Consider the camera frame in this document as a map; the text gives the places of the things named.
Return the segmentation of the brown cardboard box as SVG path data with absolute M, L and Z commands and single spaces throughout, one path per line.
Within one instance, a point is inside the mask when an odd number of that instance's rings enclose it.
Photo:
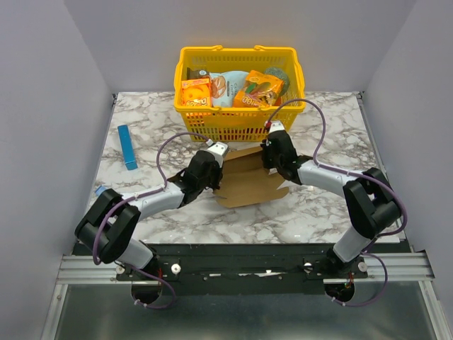
M 283 177 L 263 167 L 262 155 L 259 146 L 228 153 L 219 188 L 214 190 L 219 205 L 240 208 L 278 200 L 289 193 Z

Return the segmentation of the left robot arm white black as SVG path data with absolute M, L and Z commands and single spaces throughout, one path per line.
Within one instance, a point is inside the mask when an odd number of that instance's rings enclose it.
M 91 251 L 96 250 L 100 262 L 118 261 L 132 266 L 142 280 L 152 278 L 157 263 L 154 252 L 132 238 L 137 223 L 165 210 L 179 209 L 205 189 L 218 189 L 228 151 L 221 142 L 197 151 L 189 165 L 170 177 L 166 186 L 148 192 L 121 195 L 111 188 L 104 190 L 78 223 L 76 238 Z

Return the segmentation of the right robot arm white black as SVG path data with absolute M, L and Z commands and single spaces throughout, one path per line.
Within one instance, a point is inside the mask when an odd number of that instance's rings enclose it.
M 401 217 L 407 221 L 403 203 L 377 168 L 355 173 L 298 155 L 285 129 L 270 128 L 261 147 L 264 168 L 276 169 L 286 181 L 317 187 L 345 199 L 351 226 L 328 250 L 323 261 L 324 270 L 331 276 L 344 276 L 350 271 L 351 263 L 387 227 Z

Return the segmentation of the long blue box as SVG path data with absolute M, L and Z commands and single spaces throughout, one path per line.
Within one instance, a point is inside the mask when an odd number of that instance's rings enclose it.
M 132 138 L 127 125 L 119 125 L 117 127 L 120 145 L 122 149 L 123 161 L 126 169 L 131 171 L 137 169 L 137 160 L 132 146 Z

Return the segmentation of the small blue box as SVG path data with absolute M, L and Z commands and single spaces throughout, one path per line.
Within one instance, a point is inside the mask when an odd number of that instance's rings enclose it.
M 99 186 L 95 191 L 95 195 L 98 197 L 100 196 L 104 191 L 106 191 L 107 188 L 105 186 Z

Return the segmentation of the yellow plastic shopping basket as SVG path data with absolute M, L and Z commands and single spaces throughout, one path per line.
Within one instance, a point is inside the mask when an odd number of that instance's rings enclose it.
M 184 47 L 173 84 L 187 130 L 213 140 L 260 141 L 266 120 L 290 128 L 305 108 L 304 75 L 292 47 Z

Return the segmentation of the orange gummy candy bag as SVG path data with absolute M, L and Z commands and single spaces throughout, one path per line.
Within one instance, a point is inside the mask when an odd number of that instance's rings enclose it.
M 273 106 L 280 94 L 283 81 L 255 70 L 248 73 L 245 84 L 234 98 L 235 108 L 266 108 Z

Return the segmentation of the green round scrubber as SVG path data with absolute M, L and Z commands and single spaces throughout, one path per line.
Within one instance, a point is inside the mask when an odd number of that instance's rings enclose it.
M 265 70 L 265 74 L 272 75 L 283 81 L 283 86 L 280 91 L 279 97 L 284 96 L 287 93 L 290 85 L 289 76 L 285 73 L 285 71 L 279 67 L 268 67 Z

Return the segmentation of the light blue chips bag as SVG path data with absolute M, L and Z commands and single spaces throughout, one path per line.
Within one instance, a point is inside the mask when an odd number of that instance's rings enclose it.
M 245 71 L 211 72 L 212 106 L 231 108 L 236 94 L 245 84 L 247 75 L 248 72 Z

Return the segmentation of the dark brown packet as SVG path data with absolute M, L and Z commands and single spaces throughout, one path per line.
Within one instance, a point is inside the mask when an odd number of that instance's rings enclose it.
M 187 68 L 186 71 L 186 76 L 187 80 L 192 80 L 192 79 L 204 79 L 204 78 L 210 78 L 210 73 L 206 71 L 205 69 L 191 69 Z

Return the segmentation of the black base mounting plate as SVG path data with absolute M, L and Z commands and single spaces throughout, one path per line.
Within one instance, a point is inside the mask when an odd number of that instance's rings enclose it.
M 183 295 L 322 295 L 367 277 L 365 260 L 335 265 L 331 244 L 153 244 L 148 272 Z

